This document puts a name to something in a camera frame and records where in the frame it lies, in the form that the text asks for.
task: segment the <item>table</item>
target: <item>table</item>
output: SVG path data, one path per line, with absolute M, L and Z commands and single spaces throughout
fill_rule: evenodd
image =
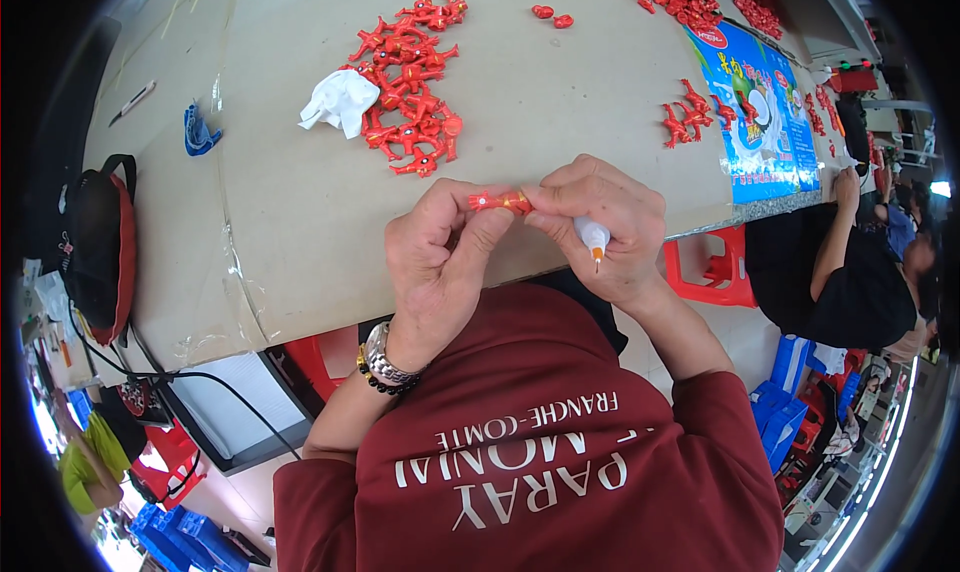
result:
M 384 158 L 319 124 L 296 126 L 313 86 L 371 29 L 415 0 L 148 0 L 124 21 L 106 66 L 84 164 L 111 153 L 138 161 L 138 278 L 133 318 L 167 370 L 316 335 L 390 313 L 382 230 L 430 180 L 393 177 Z M 731 205 L 719 165 L 720 124 L 701 143 L 663 147 L 661 103 L 707 95 L 689 39 L 673 18 L 636 0 L 467 0 L 446 78 L 431 83 L 464 121 L 460 159 L 435 176 L 535 182 L 581 151 L 602 156 L 661 192 L 667 234 L 741 223 L 829 199 L 821 192 Z M 725 15 L 745 23 L 731 0 Z M 529 9 L 549 3 L 576 24 L 557 30 Z M 779 45 L 810 55 L 787 33 Z M 810 74 L 793 71 L 812 92 Z M 126 118 L 113 113 L 151 79 L 157 88 Z M 198 99 L 222 141 L 191 158 L 183 111 Z M 833 171 L 830 130 L 814 137 Z M 493 254 L 487 286 L 566 263 L 517 224 Z

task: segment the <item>metal watch band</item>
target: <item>metal watch band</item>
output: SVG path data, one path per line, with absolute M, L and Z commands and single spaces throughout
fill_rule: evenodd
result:
M 387 360 L 386 355 L 387 336 L 389 334 L 390 322 L 380 322 L 377 326 L 373 327 L 373 330 L 370 331 L 369 337 L 366 340 L 366 349 L 364 353 L 366 357 L 366 365 L 369 367 L 369 370 L 376 374 L 379 378 L 402 385 L 418 376 L 424 371 L 424 369 L 426 369 L 427 366 L 415 372 L 405 372 L 393 366 Z

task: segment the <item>red plastic stool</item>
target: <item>red plastic stool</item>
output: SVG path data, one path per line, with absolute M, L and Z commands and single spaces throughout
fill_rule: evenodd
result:
M 744 266 L 743 257 L 746 249 L 743 233 L 742 225 L 707 232 L 707 234 L 714 235 L 724 242 L 725 252 L 723 255 L 710 257 L 709 267 L 703 274 L 703 277 L 710 280 L 710 283 L 705 286 L 684 280 L 680 269 L 680 251 L 677 248 L 677 242 L 665 242 L 663 244 L 663 255 L 666 259 L 667 284 L 683 299 L 714 305 L 739 305 L 755 308 L 757 300 L 754 299 L 754 292 L 750 288 L 750 278 L 747 277 L 747 270 Z M 729 281 L 729 284 L 723 289 L 717 289 L 725 281 Z
M 310 384 L 313 385 L 314 390 L 323 398 L 324 402 L 327 402 L 330 400 L 333 391 L 346 378 L 330 378 L 319 347 L 320 341 L 316 335 L 283 343 L 283 348 L 290 354 L 300 370 L 306 374 L 306 377 L 310 379 Z

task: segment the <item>plastic sheet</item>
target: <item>plastic sheet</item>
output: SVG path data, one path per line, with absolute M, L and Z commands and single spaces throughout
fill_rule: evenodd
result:
M 820 188 L 803 96 L 786 57 L 736 26 L 710 32 L 686 29 L 706 85 L 738 113 L 724 132 L 733 203 L 747 203 Z M 742 99 L 757 111 L 744 124 Z

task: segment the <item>black cable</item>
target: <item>black cable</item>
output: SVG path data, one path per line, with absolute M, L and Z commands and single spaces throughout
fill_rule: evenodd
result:
M 283 435 L 279 433 L 277 429 L 274 428 L 270 422 L 267 421 L 267 418 L 263 417 L 263 415 L 259 411 L 257 411 L 257 409 L 253 405 L 251 405 L 250 402 L 247 401 L 247 399 L 245 399 L 243 395 L 237 392 L 237 390 L 233 386 L 230 386 L 229 384 L 227 384 L 226 381 L 224 381 L 222 378 L 218 378 L 213 374 L 208 374 L 206 372 L 197 372 L 197 371 L 166 372 L 164 371 L 163 368 L 160 367 L 157 361 L 154 359 L 153 355 L 149 351 L 147 351 L 146 348 L 144 348 L 143 343 L 140 342 L 140 338 L 138 337 L 138 333 L 136 330 L 133 331 L 133 339 L 136 341 L 136 344 L 140 347 L 140 350 L 143 351 L 143 355 L 146 358 L 147 362 L 150 363 L 150 366 L 153 369 L 155 369 L 156 372 L 132 372 L 132 371 L 126 370 L 120 367 L 119 365 L 117 365 L 116 363 L 114 363 L 113 361 L 111 361 L 110 358 L 108 358 L 106 355 L 104 355 L 100 351 L 91 349 L 90 345 L 87 343 L 87 340 L 86 340 L 87 337 L 85 337 L 84 334 L 77 329 L 77 323 L 73 321 L 72 310 L 68 314 L 68 317 L 70 318 L 70 325 L 73 326 L 74 332 L 77 333 L 77 336 L 79 337 L 80 342 L 83 343 L 83 347 L 84 347 L 83 350 L 86 352 L 86 356 L 87 356 L 86 358 L 87 358 L 87 361 L 90 363 L 91 372 L 93 371 L 94 368 L 93 368 L 93 362 L 90 360 L 90 353 L 93 353 L 103 361 L 107 362 L 111 367 L 116 369 L 118 372 L 124 374 L 125 376 L 127 376 L 132 380 L 139 380 L 140 378 L 157 378 L 161 382 L 171 383 L 177 378 L 191 378 L 191 377 L 210 378 L 210 380 L 218 383 L 220 386 L 223 386 L 224 388 L 229 390 L 231 393 L 233 393 L 233 396 L 239 399 L 240 403 L 244 404 L 248 410 L 252 411 L 253 415 L 258 417 L 260 421 L 263 422 L 263 424 L 268 429 L 270 429 L 270 432 L 272 432 L 274 436 L 276 436 L 280 440 L 280 442 L 282 442 L 284 446 L 286 446 L 286 448 L 290 450 L 290 453 L 292 453 L 295 458 L 297 459 L 301 458 L 300 455 L 297 453 L 297 450 L 293 448 L 293 445 L 287 442 L 287 439 L 284 438 Z

